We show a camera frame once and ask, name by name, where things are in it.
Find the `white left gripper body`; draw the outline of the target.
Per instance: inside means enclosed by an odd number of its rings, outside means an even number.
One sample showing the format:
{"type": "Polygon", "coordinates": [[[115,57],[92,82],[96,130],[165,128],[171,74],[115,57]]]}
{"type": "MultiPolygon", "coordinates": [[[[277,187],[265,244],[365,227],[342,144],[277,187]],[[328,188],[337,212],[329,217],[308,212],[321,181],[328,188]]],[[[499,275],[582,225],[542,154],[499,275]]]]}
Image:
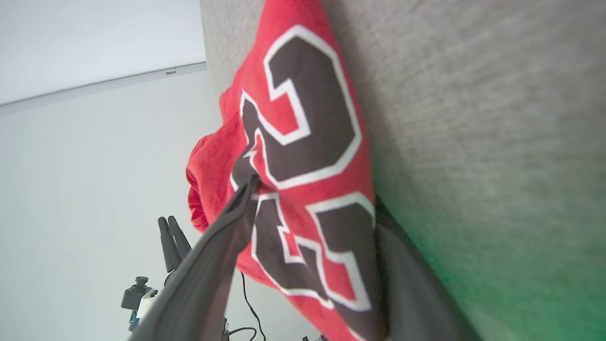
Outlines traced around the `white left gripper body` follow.
{"type": "Polygon", "coordinates": [[[138,310],[136,312],[137,319],[143,319],[149,313],[158,294],[159,291],[157,289],[151,288],[147,293],[142,296],[139,302],[138,310]]]}

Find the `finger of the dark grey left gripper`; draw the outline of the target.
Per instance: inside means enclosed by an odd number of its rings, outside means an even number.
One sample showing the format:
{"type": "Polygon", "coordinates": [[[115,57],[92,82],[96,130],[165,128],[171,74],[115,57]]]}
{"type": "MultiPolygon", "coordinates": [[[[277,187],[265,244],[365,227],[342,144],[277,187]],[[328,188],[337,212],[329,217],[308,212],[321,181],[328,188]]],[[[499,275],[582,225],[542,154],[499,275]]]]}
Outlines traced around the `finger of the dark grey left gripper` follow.
{"type": "Polygon", "coordinates": [[[188,239],[184,235],[182,229],[180,229],[174,216],[168,218],[169,235],[172,236],[176,250],[179,252],[180,258],[184,260],[188,253],[191,251],[191,245],[188,239]]]}
{"type": "Polygon", "coordinates": [[[182,262],[182,257],[175,242],[171,227],[166,218],[158,218],[160,229],[160,241],[164,254],[165,268],[167,273],[171,273],[182,262]]]}

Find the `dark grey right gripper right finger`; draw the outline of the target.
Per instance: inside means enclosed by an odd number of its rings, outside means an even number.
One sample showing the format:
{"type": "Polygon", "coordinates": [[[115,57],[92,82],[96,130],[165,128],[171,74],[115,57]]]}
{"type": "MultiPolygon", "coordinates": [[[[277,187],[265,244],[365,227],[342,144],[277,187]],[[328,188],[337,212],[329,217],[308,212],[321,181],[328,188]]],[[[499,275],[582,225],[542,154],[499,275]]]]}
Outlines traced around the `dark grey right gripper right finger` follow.
{"type": "Polygon", "coordinates": [[[479,334],[379,196],[377,267],[392,341],[478,341],[479,334]]]}

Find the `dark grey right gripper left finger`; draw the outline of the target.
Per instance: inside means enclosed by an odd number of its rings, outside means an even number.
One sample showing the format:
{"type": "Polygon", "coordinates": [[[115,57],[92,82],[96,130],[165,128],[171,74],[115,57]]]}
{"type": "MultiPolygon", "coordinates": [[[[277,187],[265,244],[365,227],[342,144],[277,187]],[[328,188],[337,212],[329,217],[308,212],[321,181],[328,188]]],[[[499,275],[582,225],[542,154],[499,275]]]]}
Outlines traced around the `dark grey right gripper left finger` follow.
{"type": "Polygon", "coordinates": [[[238,255],[251,240],[259,178],[249,177],[176,270],[133,341],[218,341],[238,255]]]}

